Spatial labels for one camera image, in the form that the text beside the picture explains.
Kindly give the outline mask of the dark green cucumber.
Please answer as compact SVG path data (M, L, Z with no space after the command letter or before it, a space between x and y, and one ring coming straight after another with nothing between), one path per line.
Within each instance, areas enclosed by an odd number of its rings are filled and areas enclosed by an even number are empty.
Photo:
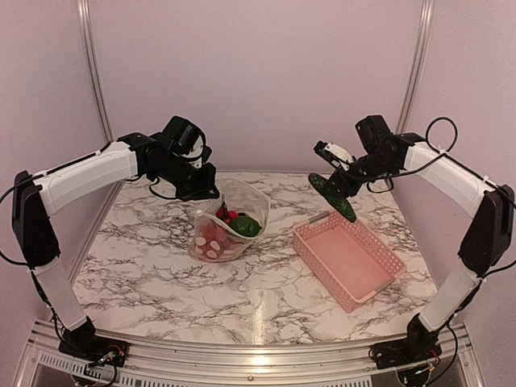
M308 175L308 181L318 194L322 196L327 203L347 221L350 223L354 223L356 221L356 213L352 209L350 202L344 197L343 193L341 198L333 198L326 195L325 184L329 181L328 179L317 173L310 173Z

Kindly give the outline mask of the bunch of red strawberries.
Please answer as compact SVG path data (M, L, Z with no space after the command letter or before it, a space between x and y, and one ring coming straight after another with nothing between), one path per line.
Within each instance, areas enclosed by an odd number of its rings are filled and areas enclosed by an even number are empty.
M232 220L239 217L239 214L234 210L229 210L225 200L223 199L220 207L215 213L215 216L226 224L230 224Z

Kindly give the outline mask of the clear zip top bag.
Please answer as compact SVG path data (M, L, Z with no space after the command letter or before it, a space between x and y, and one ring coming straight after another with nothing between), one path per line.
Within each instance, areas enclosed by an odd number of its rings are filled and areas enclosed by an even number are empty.
M189 255L191 257L210 263L236 260L251 244L260 240L268 226L270 211L270 198L265 193L244 181L234 178L223 178L217 182L217 187L220 192L220 197L210 200L207 209L196 216L194 220L194 234L189 244ZM239 216L249 216L261 225L261 231L256 237L249 238L236 233L229 227L229 224L226 224L215 216L223 199L229 210L236 211ZM205 227L210 229L220 227L227 231L232 246L232 253L230 255L224 255L221 260L207 260L201 258L194 252L194 239L201 234L202 228Z

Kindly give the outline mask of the pink plastic basket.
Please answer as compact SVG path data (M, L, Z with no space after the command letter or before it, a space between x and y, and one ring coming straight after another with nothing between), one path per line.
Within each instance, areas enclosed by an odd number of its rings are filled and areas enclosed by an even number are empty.
M295 224L293 249L347 313L406 271L406 263L371 229L334 210Z

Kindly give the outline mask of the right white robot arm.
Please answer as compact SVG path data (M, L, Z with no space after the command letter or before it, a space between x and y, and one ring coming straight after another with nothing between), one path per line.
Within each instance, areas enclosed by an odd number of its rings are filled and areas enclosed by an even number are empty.
M416 361L430 349L430 337L468 305L488 277L498 273L496 265L513 237L514 191L454 158L454 144L431 144L428 133L396 134L380 115L361 119L355 129L364 149L362 156L353 156L333 142L320 141L314 146L314 152L333 168L325 190L334 208L340 210L370 183L417 177L454 205L468 224L456 263L436 295L410 321L407 338L400 342L400 355Z

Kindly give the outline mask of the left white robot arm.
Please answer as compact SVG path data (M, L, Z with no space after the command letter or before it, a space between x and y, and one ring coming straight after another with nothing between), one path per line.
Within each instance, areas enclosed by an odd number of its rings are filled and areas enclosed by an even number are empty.
M210 154L202 130L174 116L155 134L131 133L53 169L35 175L22 171L15 177L11 225L24 264L64 328L73 331L69 343L82 357L96 358L102 341L84 328L89 319L60 262L51 217L92 192L141 177L167 181L175 188L174 199L183 202L217 198Z

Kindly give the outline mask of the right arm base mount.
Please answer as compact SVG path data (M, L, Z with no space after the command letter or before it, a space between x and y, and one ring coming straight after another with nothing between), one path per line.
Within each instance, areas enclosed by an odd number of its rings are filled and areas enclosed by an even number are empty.
M429 360L442 354L438 337L439 332L428 331L416 314L407 325L405 338L375 343L368 355L378 369Z

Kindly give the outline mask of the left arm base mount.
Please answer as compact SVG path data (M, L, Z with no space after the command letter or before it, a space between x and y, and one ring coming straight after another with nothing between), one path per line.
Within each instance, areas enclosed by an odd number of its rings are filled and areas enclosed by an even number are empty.
M61 353L88 360L90 367L105 364L114 365L117 368L124 366L129 348L128 342L97 335L89 319L75 330L62 328L58 333Z

